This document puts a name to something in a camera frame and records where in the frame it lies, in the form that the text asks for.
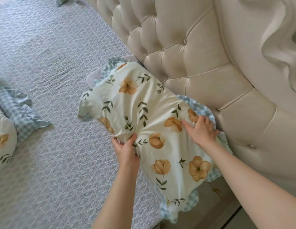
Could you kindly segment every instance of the orange flower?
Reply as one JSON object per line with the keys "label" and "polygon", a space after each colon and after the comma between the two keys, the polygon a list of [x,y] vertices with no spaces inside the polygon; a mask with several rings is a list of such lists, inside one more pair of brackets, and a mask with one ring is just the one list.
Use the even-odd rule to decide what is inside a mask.
{"label": "orange flower", "polygon": [[128,76],[121,82],[120,86],[118,92],[129,93],[130,95],[133,95],[137,90],[137,83]]}
{"label": "orange flower", "polygon": [[211,164],[207,161],[203,161],[199,156],[194,156],[193,160],[190,161],[188,165],[188,171],[196,182],[205,179],[210,168]]}
{"label": "orange flower", "polygon": [[102,123],[110,133],[112,133],[112,134],[114,133],[114,130],[111,127],[111,124],[110,124],[110,121],[108,120],[108,118],[101,117],[101,118],[98,119],[98,121],[100,123]]}
{"label": "orange flower", "polygon": [[9,134],[3,134],[0,135],[0,149],[5,145],[5,143],[8,141]]}
{"label": "orange flower", "polygon": [[189,114],[189,119],[192,122],[197,123],[197,121],[198,121],[198,115],[197,115],[197,113],[190,108],[190,109],[188,109],[188,114]]}
{"label": "orange flower", "polygon": [[156,174],[165,175],[170,171],[170,162],[166,160],[156,160],[154,165],[151,165],[151,169]]}
{"label": "orange flower", "polygon": [[181,122],[174,117],[169,117],[167,120],[165,120],[164,127],[170,127],[170,129],[174,132],[182,131]]}
{"label": "orange flower", "polygon": [[149,136],[149,143],[155,149],[161,149],[164,146],[165,138],[159,132],[154,132]]}
{"label": "orange flower", "polygon": [[125,65],[127,65],[127,63],[124,63],[124,64],[120,65],[116,70],[121,69],[121,68],[122,68],[123,66],[125,66]]}

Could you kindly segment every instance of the person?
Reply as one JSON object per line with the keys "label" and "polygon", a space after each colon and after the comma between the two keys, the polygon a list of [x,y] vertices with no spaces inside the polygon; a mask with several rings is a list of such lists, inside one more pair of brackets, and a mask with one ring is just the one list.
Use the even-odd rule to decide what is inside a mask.
{"label": "person", "polygon": [[[208,117],[199,116],[193,128],[182,124],[192,140],[205,150],[221,170],[223,177],[257,228],[296,228],[296,198],[260,175],[234,155],[228,153],[215,139]],[[119,170],[105,204],[96,218],[94,229],[131,228],[135,183],[139,158],[134,153],[133,134],[123,144],[112,139]]]}

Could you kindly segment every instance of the forearm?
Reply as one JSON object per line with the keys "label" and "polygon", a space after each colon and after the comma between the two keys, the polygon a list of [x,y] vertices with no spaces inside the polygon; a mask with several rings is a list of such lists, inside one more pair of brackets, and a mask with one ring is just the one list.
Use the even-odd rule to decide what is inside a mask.
{"label": "forearm", "polygon": [[122,167],[111,187],[105,204],[96,218],[94,229],[130,229],[133,214],[136,175]]}
{"label": "forearm", "polygon": [[263,177],[214,141],[201,147],[258,228],[296,228],[296,198]]}

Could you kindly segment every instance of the mattress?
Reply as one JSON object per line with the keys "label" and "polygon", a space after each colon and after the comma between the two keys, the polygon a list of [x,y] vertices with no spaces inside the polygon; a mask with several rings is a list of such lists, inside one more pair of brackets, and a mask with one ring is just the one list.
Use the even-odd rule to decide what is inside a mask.
{"label": "mattress", "polygon": [[[0,172],[0,228],[90,228],[117,173],[106,130],[76,117],[86,76],[128,54],[85,0],[0,1],[0,79],[52,126],[36,130]],[[158,221],[160,200],[139,172],[133,228]]]}

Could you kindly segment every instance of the tufted headboard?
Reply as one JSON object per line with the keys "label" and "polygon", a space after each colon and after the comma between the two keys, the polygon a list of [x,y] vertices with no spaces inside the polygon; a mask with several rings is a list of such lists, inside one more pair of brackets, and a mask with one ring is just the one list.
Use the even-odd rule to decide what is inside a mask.
{"label": "tufted headboard", "polygon": [[296,116],[231,63],[213,0],[88,1],[166,87],[211,109],[238,158],[296,196]]}

